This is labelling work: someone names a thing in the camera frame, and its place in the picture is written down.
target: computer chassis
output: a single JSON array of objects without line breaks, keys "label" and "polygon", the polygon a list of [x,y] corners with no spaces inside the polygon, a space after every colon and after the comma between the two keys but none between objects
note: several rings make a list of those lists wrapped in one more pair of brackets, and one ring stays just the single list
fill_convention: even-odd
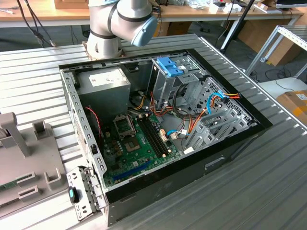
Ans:
[{"label": "computer chassis", "polygon": [[[80,221],[102,211],[111,226],[233,160],[272,126],[260,111],[193,49],[76,63],[59,68],[73,126],[88,163],[67,174],[71,201],[75,203]],[[110,73],[114,73],[119,81],[107,84]],[[171,143],[162,146],[165,154],[161,152],[160,155],[156,154],[157,157],[140,159],[136,164],[133,162],[137,173],[129,174],[129,177],[124,174],[127,177],[122,180],[118,176],[106,179],[106,172],[111,170],[107,165],[112,162],[118,167],[118,158],[121,159],[121,156],[117,155],[113,159],[112,155],[108,155],[112,147],[99,144],[101,141],[106,143],[113,131],[94,123],[96,120],[98,122],[98,117],[109,122],[123,114],[126,116],[131,92],[141,90],[145,90],[144,97],[155,100],[144,107],[148,113],[129,119],[134,128],[144,133],[144,137],[139,138],[139,133],[127,128],[130,132],[127,133],[128,138],[135,136],[139,142],[143,141],[144,145],[139,145],[141,150],[138,152],[143,151],[144,146],[152,147],[154,152],[159,151],[159,147],[153,146],[161,142],[159,138],[163,140],[165,137]],[[230,99],[223,92],[239,95],[239,98]],[[208,97],[214,93],[221,93],[225,98],[217,98],[214,108],[208,113],[207,107],[209,105],[210,109],[212,102]],[[185,109],[195,114],[206,111],[206,115],[195,122],[195,128],[183,139],[166,134],[168,130],[174,129],[175,124],[179,124],[176,116],[169,114],[160,117],[151,112],[174,106],[170,98],[175,98],[176,102],[177,96],[180,97],[177,100],[179,110]],[[109,106],[113,106],[112,111],[105,113]],[[88,114],[87,109],[95,110],[95,116]],[[148,127],[147,123],[152,123],[153,127]],[[150,132],[155,129],[157,135],[151,136]],[[120,136],[118,143],[115,143],[116,148],[120,147],[118,154],[123,151],[124,138]],[[124,148],[124,153],[128,155],[127,148]],[[156,167],[146,168],[159,161],[161,164]]]}]

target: green circuit board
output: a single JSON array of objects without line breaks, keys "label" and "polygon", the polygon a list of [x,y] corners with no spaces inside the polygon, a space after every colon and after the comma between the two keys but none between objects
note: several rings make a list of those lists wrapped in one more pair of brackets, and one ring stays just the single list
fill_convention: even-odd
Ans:
[{"label": "green circuit board", "polygon": [[[161,126],[157,118],[151,115],[148,119],[157,126],[156,132],[159,132]],[[105,138],[104,145],[104,160],[107,165],[104,181],[108,187],[180,156],[176,147],[169,142],[168,145],[165,145],[168,154],[165,157],[157,157],[138,121],[133,119],[132,123],[136,131],[135,137],[126,137],[122,140],[119,139],[115,126],[109,125],[110,134],[108,138]],[[131,149],[138,146],[138,149],[131,151]]]},{"label": "green circuit board", "polygon": [[11,181],[11,182],[8,182],[6,184],[0,185],[0,192],[17,186],[17,181],[18,180],[15,180],[15,181]]}]

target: metal shelf frame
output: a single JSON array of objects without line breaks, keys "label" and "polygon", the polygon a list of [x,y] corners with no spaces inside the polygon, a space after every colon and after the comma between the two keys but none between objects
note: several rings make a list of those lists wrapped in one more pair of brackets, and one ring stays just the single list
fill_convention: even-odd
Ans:
[{"label": "metal shelf frame", "polygon": [[[275,41],[276,37],[280,34],[279,38],[276,40],[274,45],[271,47],[269,52],[265,57],[263,57],[264,52],[270,47],[270,45]],[[290,41],[294,42],[302,49],[307,51],[307,26],[306,25],[278,25],[275,27],[274,31],[271,33],[268,40],[264,43],[263,47],[256,55],[248,69],[246,70],[246,75],[250,75],[254,70],[256,64],[261,61],[265,62],[269,59],[272,53],[277,48],[277,41],[281,41],[283,37],[288,38]],[[307,69],[307,64],[303,66],[303,68],[294,76],[294,78],[298,78],[305,70]]]}]

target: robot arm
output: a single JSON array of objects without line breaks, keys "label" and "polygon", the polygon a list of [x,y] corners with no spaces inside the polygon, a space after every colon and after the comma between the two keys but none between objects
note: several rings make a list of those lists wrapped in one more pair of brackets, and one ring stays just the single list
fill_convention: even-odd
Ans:
[{"label": "robot arm", "polygon": [[87,51],[97,59],[118,57],[120,38],[134,46],[146,45],[157,28],[148,0],[89,0],[89,8]]}]

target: blue drive bay latch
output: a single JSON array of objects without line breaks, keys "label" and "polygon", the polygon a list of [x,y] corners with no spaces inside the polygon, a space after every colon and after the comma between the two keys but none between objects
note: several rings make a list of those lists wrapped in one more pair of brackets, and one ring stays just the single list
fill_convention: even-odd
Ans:
[{"label": "blue drive bay latch", "polygon": [[176,66],[175,62],[173,62],[168,57],[159,57],[157,59],[157,63],[167,72],[169,77],[174,77],[178,75],[184,74],[184,72]]}]

